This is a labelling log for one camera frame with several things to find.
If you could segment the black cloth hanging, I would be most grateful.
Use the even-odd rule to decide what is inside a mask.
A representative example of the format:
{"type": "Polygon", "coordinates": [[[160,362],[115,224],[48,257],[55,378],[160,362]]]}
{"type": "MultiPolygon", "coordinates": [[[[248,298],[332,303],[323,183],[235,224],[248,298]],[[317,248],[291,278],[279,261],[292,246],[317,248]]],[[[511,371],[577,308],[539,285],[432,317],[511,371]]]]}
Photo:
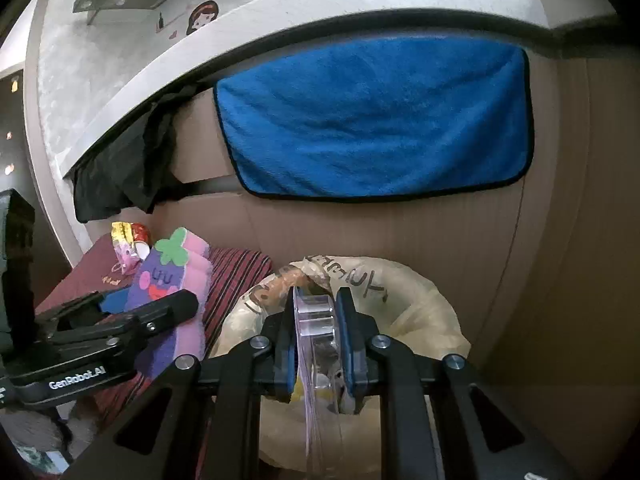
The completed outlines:
{"type": "Polygon", "coordinates": [[[188,187],[170,166],[177,144],[174,118],[194,96],[193,86],[165,94],[76,168],[73,185],[78,222],[107,219],[129,207],[150,214],[156,205],[186,196],[188,187]]]}

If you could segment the blue towel hanging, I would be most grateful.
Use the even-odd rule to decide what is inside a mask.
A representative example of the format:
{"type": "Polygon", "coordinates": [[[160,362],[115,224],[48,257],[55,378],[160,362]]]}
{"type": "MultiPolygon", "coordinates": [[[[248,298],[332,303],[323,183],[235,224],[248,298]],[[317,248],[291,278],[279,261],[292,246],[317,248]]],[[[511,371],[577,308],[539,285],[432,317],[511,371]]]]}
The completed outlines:
{"type": "Polygon", "coordinates": [[[270,200],[371,203],[486,191],[535,151],[529,59],[460,36],[360,38],[215,84],[242,187],[270,200]]]}

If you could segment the red striped cloth mat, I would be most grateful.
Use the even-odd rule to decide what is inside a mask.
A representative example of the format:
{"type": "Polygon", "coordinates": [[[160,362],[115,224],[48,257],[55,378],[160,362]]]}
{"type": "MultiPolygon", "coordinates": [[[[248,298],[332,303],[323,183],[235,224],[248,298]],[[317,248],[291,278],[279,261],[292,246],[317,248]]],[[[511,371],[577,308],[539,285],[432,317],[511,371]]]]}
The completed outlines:
{"type": "MultiPolygon", "coordinates": [[[[203,318],[206,337],[204,356],[213,349],[222,322],[236,300],[271,271],[271,259],[262,252],[211,248],[208,260],[213,263],[213,278],[203,318]]],[[[111,237],[104,235],[81,258],[72,272],[38,304],[37,311],[41,313],[90,292],[130,288],[138,268],[134,274],[122,275],[119,271],[114,271],[115,264],[111,237]]],[[[70,430],[70,456],[79,457],[99,432],[111,425],[117,415],[151,385],[151,380],[137,371],[128,382],[76,401],[70,414],[63,420],[63,426],[70,430]]]]}

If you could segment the red yellow crumpled snack can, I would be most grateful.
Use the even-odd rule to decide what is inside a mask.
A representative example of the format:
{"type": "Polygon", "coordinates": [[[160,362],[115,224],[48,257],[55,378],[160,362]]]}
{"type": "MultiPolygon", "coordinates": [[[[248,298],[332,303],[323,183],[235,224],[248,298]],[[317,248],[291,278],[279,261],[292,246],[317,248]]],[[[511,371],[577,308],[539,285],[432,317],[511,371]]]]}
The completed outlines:
{"type": "Polygon", "coordinates": [[[151,235],[142,223],[113,222],[111,240],[116,256],[114,271],[122,275],[134,274],[151,251],[151,235]]]}

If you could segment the clear plastic packaging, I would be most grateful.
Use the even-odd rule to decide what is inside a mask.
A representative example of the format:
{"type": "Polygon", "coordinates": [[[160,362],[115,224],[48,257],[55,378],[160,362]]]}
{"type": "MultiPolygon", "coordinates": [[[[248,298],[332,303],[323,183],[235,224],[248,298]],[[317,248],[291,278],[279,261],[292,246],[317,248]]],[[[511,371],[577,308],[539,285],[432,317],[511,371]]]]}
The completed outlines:
{"type": "Polygon", "coordinates": [[[329,295],[313,295],[296,287],[293,311],[305,408],[307,477],[336,479],[343,461],[344,380],[334,302],[329,295]]]}

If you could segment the white countertop ledge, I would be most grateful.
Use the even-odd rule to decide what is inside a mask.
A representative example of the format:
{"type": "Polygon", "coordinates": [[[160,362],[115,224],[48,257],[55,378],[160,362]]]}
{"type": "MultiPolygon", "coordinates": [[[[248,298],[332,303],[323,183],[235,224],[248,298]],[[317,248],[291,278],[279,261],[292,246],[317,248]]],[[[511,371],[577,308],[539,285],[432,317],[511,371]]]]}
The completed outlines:
{"type": "Polygon", "coordinates": [[[96,114],[61,162],[69,174],[85,154],[122,119],[174,82],[209,62],[244,47],[283,37],[292,44],[296,32],[333,25],[342,18],[396,16],[402,11],[433,11],[449,18],[504,18],[548,30],[540,0],[253,0],[217,18],[146,64],[96,114]]]}

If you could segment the purple eggplant sponge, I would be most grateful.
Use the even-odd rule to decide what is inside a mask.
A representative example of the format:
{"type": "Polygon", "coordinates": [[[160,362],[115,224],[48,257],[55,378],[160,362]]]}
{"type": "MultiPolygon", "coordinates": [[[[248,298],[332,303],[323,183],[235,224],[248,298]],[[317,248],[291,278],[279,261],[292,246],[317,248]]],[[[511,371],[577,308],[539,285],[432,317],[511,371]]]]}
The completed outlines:
{"type": "Polygon", "coordinates": [[[173,330],[153,337],[136,359],[137,370],[147,378],[160,373],[182,354],[204,358],[204,310],[213,278],[209,244],[180,226],[170,237],[158,240],[134,274],[125,310],[140,308],[179,290],[187,290],[198,300],[198,310],[173,330]]]}

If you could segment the beige trash bag liner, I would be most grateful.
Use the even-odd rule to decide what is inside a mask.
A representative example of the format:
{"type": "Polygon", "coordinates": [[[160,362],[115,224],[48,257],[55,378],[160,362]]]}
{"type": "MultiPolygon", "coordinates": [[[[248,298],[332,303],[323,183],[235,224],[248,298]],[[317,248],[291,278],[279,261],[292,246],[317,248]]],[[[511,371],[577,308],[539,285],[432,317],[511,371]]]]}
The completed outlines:
{"type": "MultiPolygon", "coordinates": [[[[313,294],[347,287],[356,310],[371,315],[381,333],[406,344],[415,354],[465,358],[471,344],[463,336],[454,308],[436,285],[408,266],[381,258],[311,256],[282,266],[236,300],[209,351],[209,359],[258,335],[270,314],[283,310],[291,286],[313,294]]],[[[259,453],[268,465],[303,472],[305,417],[302,386],[289,404],[263,400],[259,453]]],[[[342,446],[337,479],[381,477],[380,401],[367,398],[357,415],[340,415],[342,446]]]]}

